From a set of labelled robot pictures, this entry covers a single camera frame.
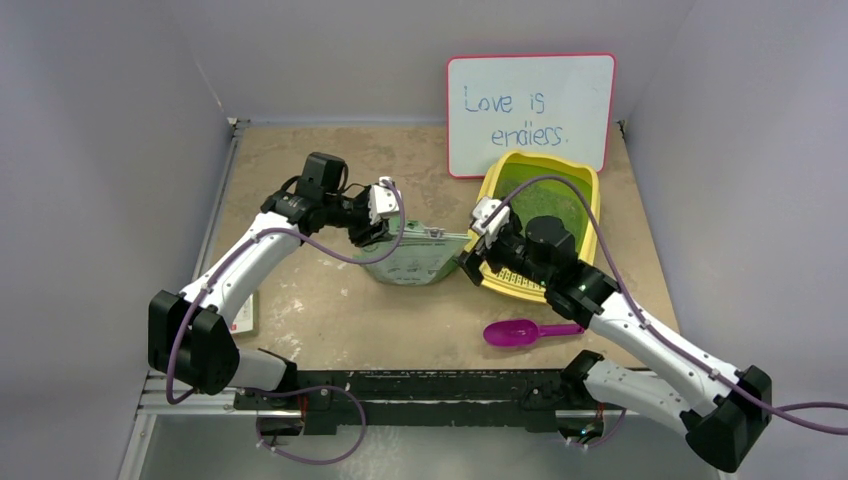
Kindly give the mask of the green cat litter bag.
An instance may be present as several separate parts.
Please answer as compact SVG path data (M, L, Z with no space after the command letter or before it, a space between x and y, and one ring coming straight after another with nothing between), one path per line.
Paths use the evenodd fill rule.
M404 228L419 221L407 220ZM384 260L363 265L377 281L401 286L428 286L440 282L457 268L456 258L468 241L420 241L404 239Z

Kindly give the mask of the yellow sifting litter tray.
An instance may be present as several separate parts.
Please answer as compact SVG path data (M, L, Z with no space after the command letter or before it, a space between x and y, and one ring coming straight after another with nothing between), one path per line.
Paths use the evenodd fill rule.
M477 198L489 196L502 200L523 183L541 176L552 177L543 181L556 181L568 186L582 203L588 222L582 245L580 249L576 247L576 251L579 260L592 264L597 249L597 232L589 216L600 220L600 187L593 168L552 155L509 151L488 169Z

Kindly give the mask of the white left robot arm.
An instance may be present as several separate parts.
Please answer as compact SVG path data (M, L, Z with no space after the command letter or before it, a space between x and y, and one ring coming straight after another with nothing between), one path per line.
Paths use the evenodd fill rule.
M325 227L344 229L364 247L385 240L405 209L395 181L382 176L347 194L349 166L321 152L309 154L300 174L261 204L240 239L205 273L176 293L161 290L148 307L148 363L166 377L165 398L179 404L194 394L226 388L259 392L272 408L298 395L295 362L265 350L242 350L231 325L268 275L302 245L346 263L369 265L379 257L348 257L314 240Z

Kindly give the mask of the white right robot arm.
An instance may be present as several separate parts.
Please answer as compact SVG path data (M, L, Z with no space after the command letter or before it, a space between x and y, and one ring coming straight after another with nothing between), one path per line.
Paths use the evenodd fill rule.
M502 211L473 217L470 228L476 237L459 264L474 284L483 280L483 265L506 268L540 285L555 313L623 347L651 371L625 374L596 357L562 379L569 404L595 399L635 411L680 434L712 467L739 470L771 421L767 373L712 356L629 302L623 286L577 257L573 235L556 217L522 226Z

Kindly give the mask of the purple plastic litter scoop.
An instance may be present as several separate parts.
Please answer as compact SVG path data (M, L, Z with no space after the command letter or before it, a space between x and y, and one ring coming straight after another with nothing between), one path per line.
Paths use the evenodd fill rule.
M583 327L573 323L540 325L527 318L516 318L486 326L483 339L494 347L517 348L533 345L541 338L575 336L584 331Z

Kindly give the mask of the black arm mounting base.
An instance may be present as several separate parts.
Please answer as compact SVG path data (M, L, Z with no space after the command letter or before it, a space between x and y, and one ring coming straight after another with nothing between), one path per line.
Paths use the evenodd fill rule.
M361 425L507 427L587 444L615 426L620 410L580 384L585 359L553 369L300 370L278 394L239 389L234 406L292 413L306 435Z

